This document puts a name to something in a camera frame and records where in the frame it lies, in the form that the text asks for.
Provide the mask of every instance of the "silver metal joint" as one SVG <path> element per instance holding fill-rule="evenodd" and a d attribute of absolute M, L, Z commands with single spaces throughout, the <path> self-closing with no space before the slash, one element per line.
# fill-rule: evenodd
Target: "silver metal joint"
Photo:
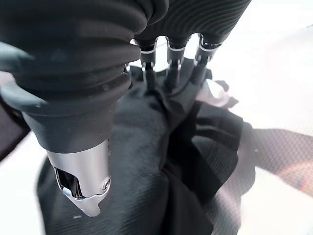
<path fill-rule="evenodd" d="M 63 194 L 86 215 L 99 215 L 111 185 L 108 140 L 77 153 L 47 153 Z"/>
<path fill-rule="evenodd" d="M 219 44 L 212 44 L 209 43 L 204 37 L 203 35 L 200 35 L 200 41 L 199 41 L 199 46 L 196 52 L 196 57 L 195 60 L 196 61 L 206 61 L 209 62 L 212 60 L 215 52 L 217 51 L 217 49 L 221 46 L 221 43 Z"/>

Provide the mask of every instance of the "dark gray fabric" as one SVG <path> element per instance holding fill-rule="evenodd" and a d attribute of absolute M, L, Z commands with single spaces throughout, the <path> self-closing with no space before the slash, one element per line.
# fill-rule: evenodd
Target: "dark gray fabric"
<path fill-rule="evenodd" d="M 174 144 L 176 135 L 170 133 L 164 108 L 155 94 L 145 92 L 141 87 L 130 90 L 117 105 L 111 139 L 112 188 L 98 217 L 86 217 L 62 195 L 52 167 L 48 161 L 45 163 L 37 192 L 47 235 L 210 234 L 212 225 L 206 218 L 202 202 L 210 200 L 236 164 L 237 149 L 233 146 L 239 142 L 242 119 L 225 110 L 196 104 L 186 122 L 175 131 L 196 130 L 195 123 L 187 120 L 195 119 L 205 110 L 220 112 L 216 114 L 216 123 L 209 121 L 201 125 L 214 127 L 221 143 L 218 144 L 216 138 L 205 137 L 208 140 L 206 147 L 196 148 L 188 138 L 195 132 L 189 132 L 179 140 L 189 145 L 177 145 Z M 224 134 L 234 138 L 223 141 Z M 202 148 L 219 151 L 203 155 L 199 151 Z M 201 164 L 195 165 L 203 172 L 201 175 L 193 175 L 195 167 L 187 171 L 188 162 L 196 159 L 201 159 Z M 222 172 L 212 170 L 227 161 L 229 165 L 225 164 Z M 213 190 L 202 192 L 201 187 Z"/>
<path fill-rule="evenodd" d="M 7 106 L 0 97 L 0 161 L 27 135 L 29 127 L 21 114 Z"/>

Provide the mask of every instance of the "black textured grip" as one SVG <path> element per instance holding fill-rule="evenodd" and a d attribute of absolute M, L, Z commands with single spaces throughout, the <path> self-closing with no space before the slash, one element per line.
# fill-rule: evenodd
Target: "black textured grip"
<path fill-rule="evenodd" d="M 138 41 L 167 36 L 185 43 L 201 33 L 217 44 L 229 35 L 251 0 L 171 0 L 166 16 L 145 29 Z"/>

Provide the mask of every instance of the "wrinkled cloth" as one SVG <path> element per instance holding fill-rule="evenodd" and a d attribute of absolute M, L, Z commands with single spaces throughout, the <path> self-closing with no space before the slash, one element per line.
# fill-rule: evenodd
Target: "wrinkled cloth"
<path fill-rule="evenodd" d="M 197 103 L 171 132 L 156 96 L 130 90 L 117 104 L 101 214 L 89 218 L 62 195 L 46 161 L 37 190 L 46 234 L 211 234 L 204 205 L 236 166 L 241 127 L 241 118 Z"/>

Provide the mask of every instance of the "robotic hand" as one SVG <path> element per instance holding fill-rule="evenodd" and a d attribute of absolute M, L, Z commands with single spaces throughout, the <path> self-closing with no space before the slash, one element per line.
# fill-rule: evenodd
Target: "robotic hand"
<path fill-rule="evenodd" d="M 189 37 L 200 43 L 190 82 L 205 67 L 250 0 L 11 0 L 0 3 L 0 70 L 15 83 L 3 100 L 20 110 L 48 152 L 60 190 L 97 216 L 111 185 L 110 131 L 116 101 L 128 90 L 125 64 L 139 57 L 149 89 L 157 87 L 156 40 L 168 39 L 161 94 L 177 92 Z M 137 46 L 131 45 L 135 39 Z M 184 91 L 186 99 L 194 93 Z M 181 102 L 181 109 L 190 107 Z"/>

